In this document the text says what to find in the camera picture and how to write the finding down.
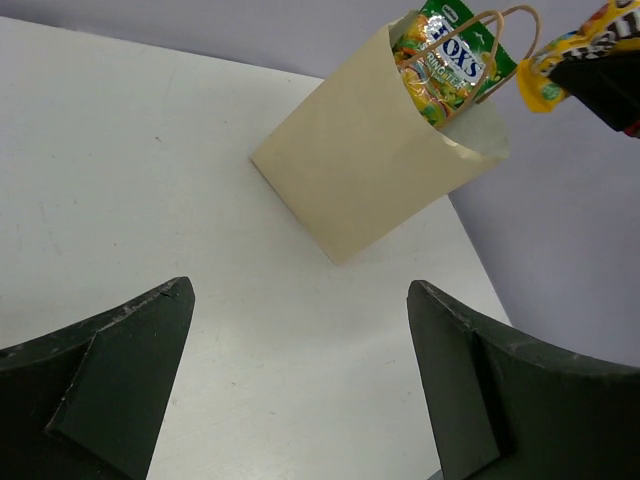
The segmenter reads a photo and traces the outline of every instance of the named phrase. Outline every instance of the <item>fox's candy bag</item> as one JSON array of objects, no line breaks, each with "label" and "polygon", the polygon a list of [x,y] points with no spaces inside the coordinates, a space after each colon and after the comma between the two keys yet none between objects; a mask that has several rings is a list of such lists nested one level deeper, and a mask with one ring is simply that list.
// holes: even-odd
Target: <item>fox's candy bag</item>
[{"label": "fox's candy bag", "polygon": [[520,93],[532,112],[551,112],[570,94],[549,79],[564,62],[640,50],[640,0],[608,0],[579,30],[554,40],[518,66]]},{"label": "fox's candy bag", "polygon": [[438,127],[462,106],[482,77],[490,73],[476,96],[498,84],[515,68],[502,46],[491,58],[494,36],[476,23],[433,52],[403,67],[414,55],[473,18],[460,0],[428,0],[393,47],[396,64],[413,102],[431,125]]}]

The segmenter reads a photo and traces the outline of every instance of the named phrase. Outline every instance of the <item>yellow candy packet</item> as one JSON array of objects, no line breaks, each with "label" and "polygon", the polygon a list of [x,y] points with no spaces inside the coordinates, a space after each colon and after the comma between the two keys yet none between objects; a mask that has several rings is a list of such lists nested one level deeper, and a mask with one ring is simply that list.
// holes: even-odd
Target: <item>yellow candy packet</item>
[{"label": "yellow candy packet", "polygon": [[518,65],[516,78],[527,107],[549,113],[569,92],[549,80],[564,62],[640,50],[640,0],[608,0],[579,30],[554,40]]}]

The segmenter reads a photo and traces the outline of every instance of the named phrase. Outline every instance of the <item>paper bag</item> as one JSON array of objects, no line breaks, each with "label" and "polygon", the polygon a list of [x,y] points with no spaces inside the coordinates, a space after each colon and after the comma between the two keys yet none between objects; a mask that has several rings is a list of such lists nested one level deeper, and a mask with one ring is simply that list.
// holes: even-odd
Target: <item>paper bag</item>
[{"label": "paper bag", "polygon": [[373,35],[251,156],[336,264],[509,154],[490,101],[440,131],[420,115],[391,51],[414,16]]}]

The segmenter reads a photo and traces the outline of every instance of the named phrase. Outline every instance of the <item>white tabletop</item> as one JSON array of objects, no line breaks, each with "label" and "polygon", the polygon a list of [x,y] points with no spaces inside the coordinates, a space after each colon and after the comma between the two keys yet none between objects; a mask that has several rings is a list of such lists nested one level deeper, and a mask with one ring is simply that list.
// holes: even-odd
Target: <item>white tabletop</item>
[{"label": "white tabletop", "polygon": [[151,480],[438,468],[409,283],[506,321],[448,199],[335,267],[248,160],[319,80],[7,19],[0,62],[0,348],[186,275]]}]

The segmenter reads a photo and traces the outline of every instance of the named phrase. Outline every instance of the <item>black object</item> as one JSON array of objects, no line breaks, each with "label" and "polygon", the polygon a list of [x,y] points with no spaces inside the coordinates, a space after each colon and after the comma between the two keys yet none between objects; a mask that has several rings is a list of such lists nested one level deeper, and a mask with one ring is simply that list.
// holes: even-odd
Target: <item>black object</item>
[{"label": "black object", "polygon": [[617,132],[640,120],[640,52],[564,61],[549,78]]},{"label": "black object", "polygon": [[0,479],[146,478],[194,302],[177,278],[0,350]]},{"label": "black object", "polygon": [[445,480],[640,478],[640,369],[537,340],[424,281],[408,308]]}]

